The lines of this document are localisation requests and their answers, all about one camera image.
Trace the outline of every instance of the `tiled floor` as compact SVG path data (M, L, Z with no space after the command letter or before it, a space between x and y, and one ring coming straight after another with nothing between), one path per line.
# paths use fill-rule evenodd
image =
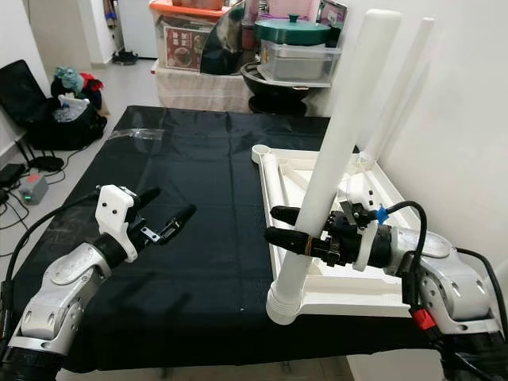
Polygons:
M93 73L105 83L106 87L103 95L111 112L104 137L94 142L87 150L70 158L69 165L65 170L65 180L51 185L48 193L44 196L44 202L39 206L29 206L30 215L25 220L27 225L31 225L48 211L55 209L64 202L117 124L126 106L159 105L155 76L150 74L152 64L153 61L140 60L134 66L120 67L110 65L106 69L93 70ZM59 152L59 156L63 158L69 154L70 152ZM22 161L21 155L17 155L11 160L13 163L20 163ZM60 175L55 175L50 180L55 181L60 178ZM12 203L21 213L21 208L16 206L14 201ZM0 225L8 225L10 222L16 221L16 216L12 210L8 210L0 219L2 220ZM41 226L32 234L29 243L21 251L17 267L25 260L48 223ZM0 231L0 253L6 254L12 252L23 232L24 228L19 224ZM5 276L7 263L8 258L0 258L1 279ZM349 381L352 380L352 377L344 357L298 360L291 361L289 364L245 365L242 367L173 368L165 371L161 369L96 371L85 375L61 371L57 377L58 381L113 381L117 379L122 381L155 381L159 379L171 381Z

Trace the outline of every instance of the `black bag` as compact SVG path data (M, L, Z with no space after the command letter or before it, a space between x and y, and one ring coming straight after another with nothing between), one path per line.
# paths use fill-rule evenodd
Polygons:
M107 119L92 105L74 121L59 123L53 111L60 107L56 98L46 98L24 60L0 69L0 104L27 130L35 149L74 151L102 137Z

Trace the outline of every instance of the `black tablecloth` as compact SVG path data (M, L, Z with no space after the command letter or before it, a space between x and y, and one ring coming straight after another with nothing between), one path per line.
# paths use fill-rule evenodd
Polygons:
M272 281L263 199L251 147L318 150L328 119L130 106L115 130L163 129L162 140L108 140L68 200L96 184L159 186L142 211L162 227L188 202L198 211L170 244L115 269L90 302L65 368L254 364L423 347L410 319L265 312ZM16 276L16 311L44 269L98 235L93 202L56 217Z

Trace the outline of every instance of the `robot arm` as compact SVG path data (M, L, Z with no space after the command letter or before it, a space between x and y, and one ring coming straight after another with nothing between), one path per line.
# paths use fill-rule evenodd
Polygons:
M2 354L0 379L53 381L71 348L88 302L122 262L132 262L149 244L166 244L194 214L195 206L155 233L137 212L158 194L137 196L127 188L101 188L95 217L101 236L53 262L25 308Z
M352 264L363 270L368 265L402 277L402 300L411 305L418 327L440 351L447 379L508 379L508 348L492 313L489 291L482 277L460 259L457 249L443 237L427 232L412 285L405 275L420 233L377 224L374 220L379 215L364 202L342 202L341 207L342 211L333 211L325 223L325 240L273 227L265 237L274 245L317 257L329 266ZM298 212L298 208L276 206L271 215L293 225ZM416 304L406 301L413 287L418 292Z

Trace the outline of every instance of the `blue cable tie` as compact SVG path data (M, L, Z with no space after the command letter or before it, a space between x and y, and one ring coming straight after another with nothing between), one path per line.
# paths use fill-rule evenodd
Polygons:
M384 209L383 204L379 204L379 210L376 210L375 217L378 219L378 223L382 225L390 216L387 210Z

